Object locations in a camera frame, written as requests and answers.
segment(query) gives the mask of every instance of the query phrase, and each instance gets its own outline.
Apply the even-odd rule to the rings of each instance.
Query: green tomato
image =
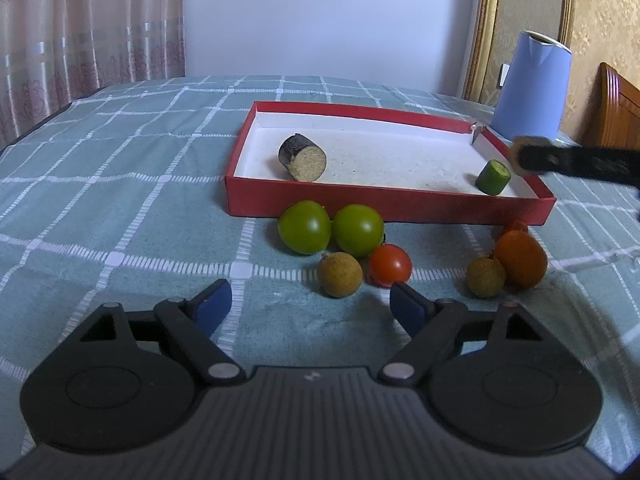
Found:
[[[369,256],[382,243],[384,235],[382,216],[366,205],[350,204],[335,214],[335,241],[345,253],[355,258]]]
[[[289,206],[278,218],[281,240],[292,251],[314,254],[326,249],[331,219],[318,202],[303,200]]]

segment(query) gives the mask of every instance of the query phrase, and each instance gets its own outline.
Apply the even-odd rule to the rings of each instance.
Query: wall socket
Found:
[[[509,71],[509,65],[507,63],[503,63],[500,67],[500,77],[498,78],[498,88],[502,88],[504,86],[504,80],[507,79],[507,72]]]

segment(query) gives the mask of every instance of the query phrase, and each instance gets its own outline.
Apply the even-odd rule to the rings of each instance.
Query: curtain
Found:
[[[0,0],[0,149],[95,89],[184,76],[182,0]]]

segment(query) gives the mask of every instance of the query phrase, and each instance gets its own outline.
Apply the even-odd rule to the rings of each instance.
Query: wallpaper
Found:
[[[558,37],[562,0],[498,0],[494,40],[489,54],[480,102],[495,106],[500,67],[510,63],[523,30],[533,30],[552,38]]]
[[[579,139],[600,103],[601,62],[640,88],[640,0],[575,0],[574,15],[574,58],[561,130]]]

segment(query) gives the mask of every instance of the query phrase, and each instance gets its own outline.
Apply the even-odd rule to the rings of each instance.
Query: red box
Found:
[[[228,212],[277,218],[295,202],[315,200],[332,217],[343,206],[360,203],[376,209],[387,222],[501,225],[521,219],[542,225],[556,199],[538,177],[513,175],[512,196],[489,196],[472,186],[481,170],[478,164],[485,159],[498,158],[508,165],[508,149],[487,128],[471,144],[471,126],[466,121],[384,108],[255,102],[226,168]],[[296,182],[288,177],[277,162],[277,151],[295,131],[325,150],[327,170],[319,180],[327,175],[334,182]],[[475,166],[462,180],[465,164]],[[350,165],[353,174],[348,173]],[[358,165],[370,170],[357,170]],[[415,174],[412,167],[418,168]],[[354,178],[364,183],[348,182]],[[408,188],[414,178],[417,182],[425,178],[420,186],[438,189]],[[386,179],[398,184],[385,186]]]

